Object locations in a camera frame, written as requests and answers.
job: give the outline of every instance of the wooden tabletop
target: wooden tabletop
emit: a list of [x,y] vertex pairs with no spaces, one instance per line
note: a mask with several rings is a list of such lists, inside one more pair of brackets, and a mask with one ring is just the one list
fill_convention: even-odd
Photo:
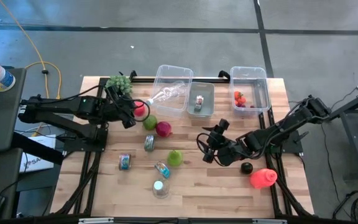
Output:
[[[84,77],[81,91],[99,83],[100,77]],[[150,96],[152,83],[136,83],[133,98],[146,100]],[[268,90],[276,121],[283,119],[289,111],[287,93],[281,78],[269,78]],[[203,162],[203,154],[196,145],[201,127],[214,126],[221,118],[230,122],[225,131],[227,138],[235,139],[249,131],[259,129],[259,120],[232,116],[228,84],[215,84],[215,112],[209,121],[171,118],[157,115],[159,121],[168,121],[173,129],[169,138],[157,138],[154,152],[144,151],[148,134],[142,124],[124,129],[121,122],[109,124],[109,138],[102,153],[98,181],[92,209],[93,217],[209,217],[209,218],[271,218],[273,217],[270,189],[252,188],[249,177],[240,173],[241,163],[247,161],[254,171],[266,168],[264,157],[258,160],[237,161],[229,167]],[[169,151],[176,149],[183,153],[183,164],[171,168],[170,195],[164,199],[155,198],[153,182],[161,177],[154,168],[157,161],[166,161]],[[118,169],[119,155],[132,154],[129,171]],[[63,161],[51,212],[57,211],[76,189],[83,163],[84,153],[75,152]],[[308,184],[303,165],[295,155],[282,156],[287,185],[294,196],[313,213]],[[82,209],[88,196],[85,189]],[[278,191],[280,208],[284,211],[282,194]]]

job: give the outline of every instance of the gray floor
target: gray floor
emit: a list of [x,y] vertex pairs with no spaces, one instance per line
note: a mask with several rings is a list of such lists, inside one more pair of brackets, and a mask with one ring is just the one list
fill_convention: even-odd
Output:
[[[266,29],[358,30],[358,1],[259,0]],[[10,0],[7,6],[23,24],[97,27],[258,28],[251,0]],[[0,5],[0,24],[12,20]],[[85,75],[154,75],[159,65],[191,68],[198,76],[215,77],[233,66],[265,67],[259,34],[168,32],[30,31],[44,60],[63,73],[62,96],[78,93]],[[328,106],[358,85],[358,35],[267,35],[274,77],[284,78],[289,100],[312,94]],[[20,31],[0,30],[0,63],[24,67],[38,61]],[[44,92],[40,66],[28,71],[23,98]],[[51,69],[50,93],[55,97],[57,74]],[[341,104],[353,99],[349,96]],[[17,123],[17,129],[32,126]],[[339,197],[358,189],[344,174],[358,170],[358,160],[340,120],[325,124],[327,145]],[[338,205],[328,170],[321,126],[301,131],[306,174],[315,213],[330,217]],[[19,210],[40,215],[50,189],[27,192]],[[341,212],[338,218],[348,220]]]

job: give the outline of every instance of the green apple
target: green apple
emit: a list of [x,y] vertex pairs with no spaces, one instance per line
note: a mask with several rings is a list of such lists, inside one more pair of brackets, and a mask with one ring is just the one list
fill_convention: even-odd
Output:
[[168,154],[168,165],[170,166],[179,166],[183,161],[183,155],[180,151],[172,150]]
[[145,121],[143,121],[144,128],[149,131],[155,129],[156,125],[157,125],[157,118],[151,114]]

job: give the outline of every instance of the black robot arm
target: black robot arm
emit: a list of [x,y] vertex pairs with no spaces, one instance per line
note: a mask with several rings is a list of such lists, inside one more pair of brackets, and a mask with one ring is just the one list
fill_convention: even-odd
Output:
[[216,161],[216,157],[222,166],[243,159],[259,159],[267,147],[280,146],[292,132],[306,123],[321,124],[329,118],[330,112],[331,110],[319,98],[310,95],[291,109],[281,121],[267,129],[251,131],[233,141],[223,136],[229,122],[221,119],[219,125],[204,128],[210,131],[209,134],[202,133],[208,136],[206,144],[198,138],[197,143],[204,153],[203,160],[208,163]]
[[[105,142],[108,122],[121,121],[125,128],[136,124],[134,102],[141,100],[133,100],[128,95],[118,96],[113,86],[93,88],[97,87],[103,87],[107,97],[75,95],[55,100],[41,98],[40,95],[32,96],[21,101],[22,108],[18,117],[25,123],[44,122],[62,128],[74,133],[76,138],[85,143]],[[89,124],[80,124],[57,114],[73,114],[89,121]]]

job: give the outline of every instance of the black ball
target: black ball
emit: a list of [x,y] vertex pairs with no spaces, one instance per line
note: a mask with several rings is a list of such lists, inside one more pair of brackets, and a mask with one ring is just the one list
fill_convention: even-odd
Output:
[[251,174],[253,169],[254,169],[254,167],[249,162],[243,162],[241,164],[241,172],[243,174]]

